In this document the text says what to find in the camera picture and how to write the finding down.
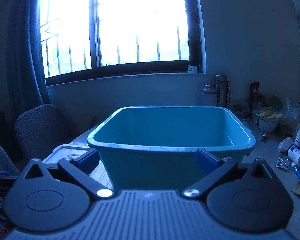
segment blue curtain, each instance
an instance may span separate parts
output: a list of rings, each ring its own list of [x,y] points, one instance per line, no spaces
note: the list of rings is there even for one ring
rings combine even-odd
[[[7,41],[11,117],[50,103],[40,37],[39,0],[13,0]]]

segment silver bolt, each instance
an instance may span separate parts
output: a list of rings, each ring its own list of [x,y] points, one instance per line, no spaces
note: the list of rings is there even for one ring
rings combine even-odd
[[[191,188],[191,189],[186,189],[183,192],[183,195],[186,197],[197,197],[199,196],[200,192],[197,189]]]
[[[102,198],[110,197],[110,196],[112,196],[112,194],[113,194],[112,190],[110,190],[108,188],[99,189],[97,191],[97,196],[102,197]]]

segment bright sky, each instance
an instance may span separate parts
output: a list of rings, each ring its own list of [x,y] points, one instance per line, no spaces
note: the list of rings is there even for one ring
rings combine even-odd
[[[41,0],[41,25],[56,18],[50,30],[59,31],[59,47],[71,45],[73,61],[83,61],[85,47],[89,51],[89,0]],[[177,26],[179,26],[181,57],[189,58],[187,21],[184,0],[98,0],[102,65],[117,64],[117,45],[121,63],[136,62],[136,35],[139,39],[140,61],[157,58],[157,42],[161,60],[178,60]],[[42,27],[42,40],[47,38]]]

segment window bar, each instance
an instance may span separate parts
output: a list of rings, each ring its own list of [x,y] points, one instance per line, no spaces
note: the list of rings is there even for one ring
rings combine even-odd
[[[83,48],[83,62],[84,62],[84,69],[87,69],[87,59],[86,59],[86,49]]]
[[[138,38],[138,35],[136,35],[136,41],[137,41],[137,62],[140,62],[140,54],[139,54],[139,38]]]
[[[160,48],[159,48],[159,42],[157,41],[157,53],[158,53],[158,61],[160,61]]]
[[[71,57],[71,47],[70,47],[70,45],[69,45],[69,58],[70,58],[70,72],[72,72],[73,69],[72,69],[72,57]]]
[[[46,40],[46,51],[47,51],[48,77],[49,77],[50,76],[50,68],[49,68],[49,56],[48,56],[48,40]]]
[[[61,74],[61,68],[60,68],[60,58],[59,58],[59,43],[58,43],[58,35],[56,35],[57,38],[57,58],[58,58],[58,71],[59,75]]]
[[[181,60],[181,47],[180,47],[179,26],[177,26],[177,36],[178,36],[178,56],[179,56],[179,60]]]
[[[119,53],[119,45],[117,45],[117,54],[118,54],[118,64],[120,64],[120,53]]]

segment blue plastic basin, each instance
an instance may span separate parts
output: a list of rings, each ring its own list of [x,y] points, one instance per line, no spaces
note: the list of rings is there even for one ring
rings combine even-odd
[[[255,143],[229,110],[204,106],[121,108],[88,136],[116,191],[181,191],[205,176],[195,163],[199,147],[240,162]]]

